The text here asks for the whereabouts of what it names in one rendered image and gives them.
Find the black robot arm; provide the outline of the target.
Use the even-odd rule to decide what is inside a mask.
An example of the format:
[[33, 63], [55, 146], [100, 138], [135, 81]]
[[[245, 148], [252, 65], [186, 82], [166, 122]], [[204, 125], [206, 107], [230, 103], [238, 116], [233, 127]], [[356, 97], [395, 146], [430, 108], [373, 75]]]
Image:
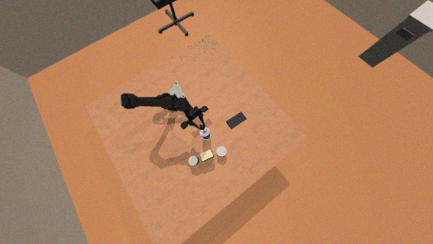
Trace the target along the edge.
[[[162, 107], [169, 111], [184, 111], [187, 119], [194, 120], [199, 116], [200, 109], [195, 106], [194, 109], [186, 111], [190, 105], [185, 98], [177, 98], [176, 94], [170, 95], [169, 93], [159, 94], [156, 97], [137, 97], [133, 94], [123, 93], [120, 96], [121, 106], [125, 109], [132, 109], [135, 107]], [[176, 110], [175, 110], [176, 109]]]

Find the pale yellow block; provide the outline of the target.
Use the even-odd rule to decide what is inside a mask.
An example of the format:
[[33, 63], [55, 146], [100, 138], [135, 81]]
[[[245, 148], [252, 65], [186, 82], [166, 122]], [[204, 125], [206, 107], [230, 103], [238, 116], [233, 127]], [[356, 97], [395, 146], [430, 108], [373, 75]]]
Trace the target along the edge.
[[213, 155], [211, 150], [207, 150], [207, 151], [203, 152], [202, 154], [200, 154], [200, 157], [201, 157], [202, 161], [206, 161], [206, 160], [213, 158], [214, 155]]

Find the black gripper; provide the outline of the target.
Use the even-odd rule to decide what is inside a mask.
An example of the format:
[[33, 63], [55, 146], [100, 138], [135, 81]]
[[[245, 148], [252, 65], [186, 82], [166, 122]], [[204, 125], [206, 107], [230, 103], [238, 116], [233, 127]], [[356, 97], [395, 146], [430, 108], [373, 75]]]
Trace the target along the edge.
[[[189, 111], [190, 109], [194, 109], [191, 105], [189, 105], [187, 108], [186, 108], [186, 111]], [[201, 120], [201, 122], [202, 122], [202, 124], [205, 126], [205, 123], [204, 123], [204, 121], [203, 121], [203, 114], [202, 114], [202, 112], [205, 112], [205, 111], [207, 111], [208, 110], [208, 108], [206, 107], [206, 106], [203, 106], [203, 107], [201, 107], [200, 108], [200, 111], [198, 112], [199, 113], [199, 119]], [[195, 126], [196, 128], [198, 128], [198, 129], [200, 129], [201, 130], [201, 128], [198, 126], [198, 125], [196, 125], [193, 121], [192, 121], [192, 119], [188, 119], [187, 120], [187, 122], [183, 122], [182, 124], [181, 124], [181, 127], [182, 127], [182, 129], [185, 129], [186, 127], [188, 127], [188, 125], [189, 126], [191, 126], [191, 125], [193, 125], [193, 126]]]

